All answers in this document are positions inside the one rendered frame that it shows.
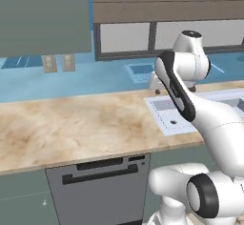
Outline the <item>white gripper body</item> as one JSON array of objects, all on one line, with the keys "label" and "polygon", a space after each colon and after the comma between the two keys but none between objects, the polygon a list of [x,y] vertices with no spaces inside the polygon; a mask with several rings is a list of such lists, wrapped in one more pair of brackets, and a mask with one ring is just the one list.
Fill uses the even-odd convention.
[{"label": "white gripper body", "polygon": [[155,72],[151,72],[149,88],[151,90],[165,90],[164,84],[159,80]]}]

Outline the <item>white sink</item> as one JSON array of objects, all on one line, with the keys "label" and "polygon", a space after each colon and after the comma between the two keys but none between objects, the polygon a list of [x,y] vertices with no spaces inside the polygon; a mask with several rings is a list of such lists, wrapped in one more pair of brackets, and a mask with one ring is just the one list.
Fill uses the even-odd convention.
[{"label": "white sink", "polygon": [[[196,95],[230,105],[244,120],[244,89],[197,92]],[[164,135],[196,132],[196,128],[180,115],[168,95],[146,97],[145,103]]]}]

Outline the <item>dark-framed window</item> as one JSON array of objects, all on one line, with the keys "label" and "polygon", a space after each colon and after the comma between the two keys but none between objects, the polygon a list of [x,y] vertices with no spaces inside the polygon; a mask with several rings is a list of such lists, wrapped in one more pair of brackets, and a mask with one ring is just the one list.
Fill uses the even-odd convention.
[{"label": "dark-framed window", "polygon": [[95,59],[155,57],[182,31],[200,32],[208,53],[244,51],[244,20],[111,23],[93,25]]}]

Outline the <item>grey-green cupboard door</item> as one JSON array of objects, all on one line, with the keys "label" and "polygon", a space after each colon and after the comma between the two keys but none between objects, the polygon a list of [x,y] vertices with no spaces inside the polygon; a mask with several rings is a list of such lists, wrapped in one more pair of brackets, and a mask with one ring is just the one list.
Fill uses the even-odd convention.
[{"label": "grey-green cupboard door", "polygon": [[[151,153],[149,171],[161,166],[192,162],[204,164],[210,172],[218,171],[218,168],[205,145]],[[155,195],[150,187],[147,187],[143,214],[144,223],[149,221],[152,214],[159,209],[160,204],[161,197]]]},{"label": "grey-green cupboard door", "polygon": [[59,225],[44,170],[0,175],[0,225]]}]

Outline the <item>grey dishwasher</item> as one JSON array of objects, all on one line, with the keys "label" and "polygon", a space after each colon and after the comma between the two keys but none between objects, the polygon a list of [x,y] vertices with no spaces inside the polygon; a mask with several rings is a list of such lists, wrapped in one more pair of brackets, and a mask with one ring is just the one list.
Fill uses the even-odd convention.
[{"label": "grey dishwasher", "polygon": [[[137,154],[46,169],[60,225],[142,225],[150,156]],[[138,172],[64,185],[62,176]]]}]

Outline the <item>beige wall socket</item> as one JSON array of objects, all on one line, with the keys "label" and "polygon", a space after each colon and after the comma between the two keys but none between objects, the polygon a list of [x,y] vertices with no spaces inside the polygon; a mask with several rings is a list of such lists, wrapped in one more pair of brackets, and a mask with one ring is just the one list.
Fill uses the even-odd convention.
[{"label": "beige wall socket", "polygon": [[44,72],[57,72],[57,66],[54,55],[42,55],[41,58]]},{"label": "beige wall socket", "polygon": [[61,62],[62,62],[62,69],[64,72],[75,71],[74,56],[72,54],[62,54]]}]

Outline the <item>grey-green wall cupboard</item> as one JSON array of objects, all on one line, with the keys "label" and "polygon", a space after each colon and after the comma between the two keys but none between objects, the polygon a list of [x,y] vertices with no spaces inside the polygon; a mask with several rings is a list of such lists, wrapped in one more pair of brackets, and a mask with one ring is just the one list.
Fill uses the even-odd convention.
[{"label": "grey-green wall cupboard", "polygon": [[0,0],[0,57],[91,50],[89,0]]}]

